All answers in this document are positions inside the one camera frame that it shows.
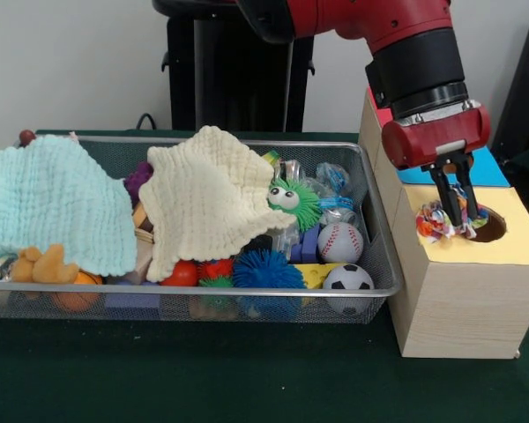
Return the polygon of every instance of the yellow box top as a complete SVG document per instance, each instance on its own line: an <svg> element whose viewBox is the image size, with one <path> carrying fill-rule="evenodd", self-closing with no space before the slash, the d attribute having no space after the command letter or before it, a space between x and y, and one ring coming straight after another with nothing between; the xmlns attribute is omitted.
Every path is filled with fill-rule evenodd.
<svg viewBox="0 0 529 423"><path fill-rule="evenodd" d="M414 214L423 204L439 198L436 187L404 185ZM497 241L475 242L462 235L431 243L418 234L428 259L439 263L529 265L529 213L513 188L474 188L478 203L505 220L507 231Z"/></svg>

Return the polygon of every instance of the baseball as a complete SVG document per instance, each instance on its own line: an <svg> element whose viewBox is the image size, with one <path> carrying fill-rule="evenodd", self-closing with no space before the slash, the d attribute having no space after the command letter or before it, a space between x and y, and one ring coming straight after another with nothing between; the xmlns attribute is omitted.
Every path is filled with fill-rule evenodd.
<svg viewBox="0 0 529 423"><path fill-rule="evenodd" d="M348 223L331 223L317 238L319 254L326 263L357 263L363 247L361 233Z"/></svg>

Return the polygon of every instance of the cloth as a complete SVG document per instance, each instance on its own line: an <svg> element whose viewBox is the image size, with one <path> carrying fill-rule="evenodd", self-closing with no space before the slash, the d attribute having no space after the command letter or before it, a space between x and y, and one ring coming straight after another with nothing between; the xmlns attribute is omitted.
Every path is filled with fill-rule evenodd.
<svg viewBox="0 0 529 423"><path fill-rule="evenodd" d="M174 147L151 147L153 177L139 198L153 224L153 261L147 279L169 277L179 260L229 258L268 229L296 217L273 211L273 168L231 134L204 127Z"/></svg>
<svg viewBox="0 0 529 423"><path fill-rule="evenodd" d="M0 152L0 256L64 245L65 262L97 275L135 268L131 200L67 137L38 137Z"/></svg>
<svg viewBox="0 0 529 423"><path fill-rule="evenodd" d="M462 225L455 227L451 223L451 219L443 210L443 205L440 201L434 201L429 204L424 204L415 219L417 232L421 236L429 238L432 242L439 241L442 237L451 238L454 235L463 234L466 238L476 238L476 229L479 229L488 223L488 211L481 206L478 206L478 218L471 220L468 217L466 209L466 193L460 188L457 183L453 186L457 192L458 204L462 214Z"/></svg>

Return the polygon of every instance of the purple toy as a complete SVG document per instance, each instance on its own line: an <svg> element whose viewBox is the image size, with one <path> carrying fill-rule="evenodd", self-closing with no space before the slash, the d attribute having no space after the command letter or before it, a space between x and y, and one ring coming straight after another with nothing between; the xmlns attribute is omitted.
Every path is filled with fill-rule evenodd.
<svg viewBox="0 0 529 423"><path fill-rule="evenodd" d="M123 185L127 189L127 192L130 193L133 208L135 208L139 202L139 189L141 188L141 185L149 181L151 176L153 176L153 167L146 161L142 161L138 164L138 169L123 181Z"/></svg>
<svg viewBox="0 0 529 423"><path fill-rule="evenodd" d="M290 263L317 263L317 237L319 236L319 224L306 231L300 237L300 243L292 246Z"/></svg>
<svg viewBox="0 0 529 423"><path fill-rule="evenodd" d="M302 263L317 263L317 238L319 237L319 229L319 224L317 224L303 235Z"/></svg>
<svg viewBox="0 0 529 423"><path fill-rule="evenodd" d="M129 280L120 280L116 285L132 286ZM142 286L158 286L143 282ZM104 307L115 320L160 320L160 295L156 293L108 293Z"/></svg>

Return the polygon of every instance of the black cable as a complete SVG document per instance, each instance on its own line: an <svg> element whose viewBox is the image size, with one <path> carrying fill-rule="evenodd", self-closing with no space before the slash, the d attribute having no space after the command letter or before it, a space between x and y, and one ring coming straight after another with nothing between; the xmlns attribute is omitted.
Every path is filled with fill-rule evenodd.
<svg viewBox="0 0 529 423"><path fill-rule="evenodd" d="M138 122L138 124L135 127L136 130L140 130L141 129L141 125L143 125L143 121L145 119L147 119L149 121L149 123L151 124L151 129L152 130L157 130L157 124L155 123L155 120L148 113L143 113L141 115L141 117L139 118L139 122Z"/></svg>

